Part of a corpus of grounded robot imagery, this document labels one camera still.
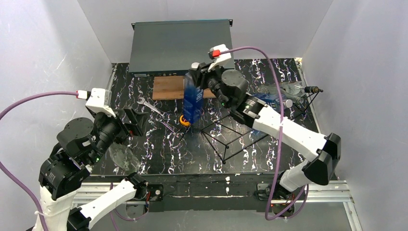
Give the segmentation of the blue square bottle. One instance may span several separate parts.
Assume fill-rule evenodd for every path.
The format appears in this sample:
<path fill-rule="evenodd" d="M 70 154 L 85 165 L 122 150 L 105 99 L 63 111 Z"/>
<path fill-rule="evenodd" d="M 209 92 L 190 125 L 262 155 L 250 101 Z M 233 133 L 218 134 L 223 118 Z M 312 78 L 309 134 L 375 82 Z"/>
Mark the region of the blue square bottle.
<path fill-rule="evenodd" d="M 190 124 L 198 121 L 203 109 L 204 91 L 195 87 L 190 73 L 184 76 L 184 98 L 183 98 L 183 116 Z"/>
<path fill-rule="evenodd" d="M 264 101 L 267 105 L 272 107 L 275 111 L 279 112 L 281 103 L 278 94 L 270 94 L 270 93 L 255 93 L 253 94 L 254 97 L 259 98 L 260 100 Z M 284 94 L 282 95 L 283 100 L 283 108 L 291 108 L 293 106 L 293 101 L 287 98 Z"/>

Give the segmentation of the clear square bottle black cap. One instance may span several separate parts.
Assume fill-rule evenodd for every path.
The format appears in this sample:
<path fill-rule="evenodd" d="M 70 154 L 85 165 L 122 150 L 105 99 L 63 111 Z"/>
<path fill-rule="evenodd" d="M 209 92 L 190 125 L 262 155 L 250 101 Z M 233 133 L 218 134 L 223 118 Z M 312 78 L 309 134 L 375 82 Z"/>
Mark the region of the clear square bottle black cap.
<path fill-rule="evenodd" d="M 304 86 L 302 81 L 285 82 L 280 86 L 286 93 L 293 96 L 303 96 L 306 93 L 314 94 L 322 90 L 317 86 Z"/>

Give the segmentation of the clear round glass bottle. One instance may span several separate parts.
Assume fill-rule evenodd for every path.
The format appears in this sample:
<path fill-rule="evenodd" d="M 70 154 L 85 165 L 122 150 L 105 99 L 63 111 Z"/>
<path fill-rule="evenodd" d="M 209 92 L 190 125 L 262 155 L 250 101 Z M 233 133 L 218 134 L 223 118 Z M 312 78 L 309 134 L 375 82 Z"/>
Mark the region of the clear round glass bottle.
<path fill-rule="evenodd" d="M 280 83 L 279 88 L 283 99 L 290 99 L 294 104 L 303 104 L 306 101 L 307 95 L 301 81 L 283 82 Z M 277 86 L 275 84 L 263 85 L 259 87 L 258 92 L 253 95 L 268 103 L 279 99 Z"/>

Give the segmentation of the black wire wine rack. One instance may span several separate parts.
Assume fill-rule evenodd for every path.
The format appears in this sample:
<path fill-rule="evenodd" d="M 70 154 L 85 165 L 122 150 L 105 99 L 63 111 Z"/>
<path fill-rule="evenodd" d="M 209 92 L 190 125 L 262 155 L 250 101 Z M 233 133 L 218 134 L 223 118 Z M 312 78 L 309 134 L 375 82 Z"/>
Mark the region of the black wire wine rack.
<path fill-rule="evenodd" d="M 300 113 L 297 114 L 296 116 L 294 116 L 294 117 L 291 119 L 291 121 L 294 122 L 298 117 L 300 117 L 300 116 L 305 116 L 305 115 L 307 114 L 308 108 L 311 108 L 312 102 L 314 101 L 314 99 L 316 98 L 316 96 L 317 96 L 319 93 L 321 93 L 321 92 L 314 93 L 314 94 L 307 93 L 307 98 L 306 98 L 306 100 L 308 100 L 309 98 L 311 98 L 311 96 L 314 96 L 314 97 L 311 99 L 311 101 L 307 104 L 307 106 L 306 106 L 304 109 L 301 109 L 299 106 L 295 105 L 295 107 L 300 110 Z M 266 137 L 268 136 L 268 135 L 266 134 L 266 135 L 262 136 L 261 138 L 259 138 L 259 139 L 257 139 L 257 140 L 254 140 L 252 143 L 248 144 L 247 146 L 243 146 L 241 150 L 236 151 L 235 153 L 233 153 L 233 154 L 231 154 L 230 156 L 226 157 L 226 150 L 230 148 L 230 145 L 231 145 L 233 142 L 235 142 L 236 140 L 241 139 L 243 136 L 245 136 L 245 135 L 247 135 L 247 134 L 249 134 L 249 133 L 251 133 L 251 132 L 254 131 L 254 129 L 252 128 L 252 129 L 246 131 L 245 133 L 240 133 L 240 132 L 238 132 L 238 131 L 236 131 L 236 130 L 233 130 L 233 129 L 230 128 L 230 127 L 227 127 L 227 126 L 225 126 L 225 125 L 219 123 L 219 121 L 221 121 L 221 120 L 223 120 L 224 118 L 229 117 L 229 116 L 230 116 L 230 114 L 226 115 L 225 117 L 222 117 L 222 118 L 219 119 L 219 120 L 214 121 L 213 123 L 209 124 L 208 126 L 202 128 L 202 129 L 200 130 L 200 133 L 201 133 L 201 134 L 205 137 L 205 139 L 209 142 L 210 146 L 211 146 L 212 149 L 215 151 L 215 153 L 217 154 L 217 156 L 218 156 L 219 159 L 221 160 L 221 163 L 222 163 L 222 164 L 226 164 L 226 161 L 227 161 L 227 160 L 231 159 L 232 157 L 236 156 L 237 154 L 239 154 L 239 153 L 242 152 L 243 150 L 245 150 L 245 149 L 251 147 L 251 146 L 254 145 L 255 143 L 261 141 L 262 139 L 264 139 L 264 138 L 266 138 Z M 207 133 L 207 132 L 205 131 L 209 126 L 212 126 L 212 125 L 220 125 L 221 127 L 227 128 L 228 130 L 232 131 L 232 132 L 235 133 L 235 134 L 238 134 L 239 136 L 237 136 L 236 138 L 232 139 L 231 141 L 229 141 L 229 142 L 227 142 L 227 143 L 224 143 L 224 142 L 220 141 L 218 138 L 213 137 L 210 133 Z M 222 145 L 224 145 L 224 153 L 223 153 L 223 155 L 221 155 L 221 154 L 218 152 L 218 150 L 214 147 L 214 145 L 209 141 L 209 138 L 211 138 L 211 139 L 213 139 L 213 140 L 215 140 L 215 141 L 221 143 Z"/>

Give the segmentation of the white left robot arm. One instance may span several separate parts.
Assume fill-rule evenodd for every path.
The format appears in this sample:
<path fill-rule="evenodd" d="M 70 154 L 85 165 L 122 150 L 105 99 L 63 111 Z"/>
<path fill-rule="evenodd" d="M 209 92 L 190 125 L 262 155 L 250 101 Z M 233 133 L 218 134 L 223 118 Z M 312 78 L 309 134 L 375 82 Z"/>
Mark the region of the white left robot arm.
<path fill-rule="evenodd" d="M 120 204 L 146 198 L 148 182 L 138 173 L 131 173 L 97 199 L 72 206 L 92 167 L 112 145 L 128 137 L 143 136 L 147 120 L 147 113 L 127 107 L 114 110 L 112 115 L 98 112 L 93 119 L 69 121 L 40 168 L 40 209 L 33 230 L 88 231 Z"/>

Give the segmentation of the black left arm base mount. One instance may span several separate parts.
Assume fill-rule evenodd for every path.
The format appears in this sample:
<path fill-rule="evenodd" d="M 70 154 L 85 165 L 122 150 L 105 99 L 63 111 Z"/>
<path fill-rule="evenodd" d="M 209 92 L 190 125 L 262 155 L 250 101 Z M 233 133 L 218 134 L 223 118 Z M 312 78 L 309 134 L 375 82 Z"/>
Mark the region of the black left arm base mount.
<path fill-rule="evenodd" d="M 162 184 L 148 184 L 142 186 L 139 199 L 147 202 L 162 201 L 164 197 L 164 186 Z"/>

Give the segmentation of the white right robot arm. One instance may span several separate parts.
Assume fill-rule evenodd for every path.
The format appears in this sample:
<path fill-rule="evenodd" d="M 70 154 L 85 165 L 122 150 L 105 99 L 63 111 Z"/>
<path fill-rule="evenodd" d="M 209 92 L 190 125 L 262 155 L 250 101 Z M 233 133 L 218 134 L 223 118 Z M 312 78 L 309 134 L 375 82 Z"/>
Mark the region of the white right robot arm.
<path fill-rule="evenodd" d="M 293 192 L 309 183 L 328 185 L 341 157 L 341 138 L 311 131 L 276 112 L 247 92 L 248 81 L 237 70 L 218 63 L 193 63 L 188 70 L 195 86 L 210 91 L 238 123 L 259 130 L 284 143 L 304 157 L 304 162 L 275 174 L 272 191 Z"/>

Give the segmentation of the blue square bottle front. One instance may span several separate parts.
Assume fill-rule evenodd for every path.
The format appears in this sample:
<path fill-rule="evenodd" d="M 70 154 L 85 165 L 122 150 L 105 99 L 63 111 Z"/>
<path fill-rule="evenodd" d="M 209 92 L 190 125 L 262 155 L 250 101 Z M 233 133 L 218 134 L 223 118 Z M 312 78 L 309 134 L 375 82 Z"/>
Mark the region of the blue square bottle front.
<path fill-rule="evenodd" d="M 270 93 L 255 93 L 253 94 L 254 97 L 259 98 L 260 100 L 264 101 L 267 105 L 272 107 L 275 111 L 279 112 L 281 103 L 278 94 L 270 94 Z M 283 100 L 283 108 L 291 108 L 293 106 L 293 101 L 287 98 L 284 94 L 282 95 Z"/>

